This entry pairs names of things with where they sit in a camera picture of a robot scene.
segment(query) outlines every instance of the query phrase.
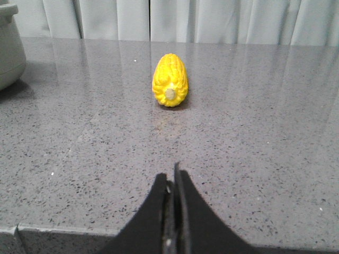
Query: rice cooker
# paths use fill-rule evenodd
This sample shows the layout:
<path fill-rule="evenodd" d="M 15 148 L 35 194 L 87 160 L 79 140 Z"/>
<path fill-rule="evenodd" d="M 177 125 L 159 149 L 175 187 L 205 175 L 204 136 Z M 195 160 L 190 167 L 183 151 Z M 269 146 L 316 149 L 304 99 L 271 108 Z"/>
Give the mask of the rice cooker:
<path fill-rule="evenodd" d="M 0 0 L 0 90 L 14 83 L 25 70 L 26 56 L 13 15 L 16 4 Z"/>

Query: countertop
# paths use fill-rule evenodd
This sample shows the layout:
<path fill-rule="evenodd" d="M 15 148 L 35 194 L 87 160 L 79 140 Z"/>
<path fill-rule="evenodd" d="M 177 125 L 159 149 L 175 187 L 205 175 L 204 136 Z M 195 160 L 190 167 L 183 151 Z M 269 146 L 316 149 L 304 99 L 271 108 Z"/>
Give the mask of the countertop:
<path fill-rule="evenodd" d="M 339 250 L 338 48 L 22 40 L 0 92 L 3 231 L 115 235 L 179 161 L 250 244 Z M 169 52 L 190 85 L 174 109 L 151 92 Z"/>

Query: curtain fold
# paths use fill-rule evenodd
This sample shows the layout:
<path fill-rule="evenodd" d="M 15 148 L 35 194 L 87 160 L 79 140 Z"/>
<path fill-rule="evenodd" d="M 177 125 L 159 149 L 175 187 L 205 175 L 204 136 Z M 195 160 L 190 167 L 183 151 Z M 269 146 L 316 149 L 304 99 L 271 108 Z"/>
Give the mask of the curtain fold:
<path fill-rule="evenodd" d="M 10 0 L 23 37 L 339 46 L 339 0 Z"/>

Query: toy corn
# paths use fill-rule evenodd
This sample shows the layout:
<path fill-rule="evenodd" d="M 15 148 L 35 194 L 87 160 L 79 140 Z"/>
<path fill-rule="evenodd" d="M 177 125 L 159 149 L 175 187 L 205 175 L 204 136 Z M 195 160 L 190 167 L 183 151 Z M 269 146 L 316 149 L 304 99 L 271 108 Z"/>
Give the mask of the toy corn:
<path fill-rule="evenodd" d="M 155 98 L 166 107 L 178 106 L 189 90 L 185 64 L 175 54 L 164 55 L 153 75 L 152 90 Z"/>

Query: granite countertop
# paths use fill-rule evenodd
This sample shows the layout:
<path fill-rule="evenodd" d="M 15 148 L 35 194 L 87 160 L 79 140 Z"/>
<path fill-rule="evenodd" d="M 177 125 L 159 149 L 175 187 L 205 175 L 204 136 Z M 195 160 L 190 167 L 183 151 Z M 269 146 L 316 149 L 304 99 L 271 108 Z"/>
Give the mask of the granite countertop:
<path fill-rule="evenodd" d="M 0 92 L 0 238 L 115 235 L 179 161 L 249 243 L 339 249 L 338 48 L 22 40 Z M 190 82 L 175 109 L 151 92 L 169 52 Z"/>

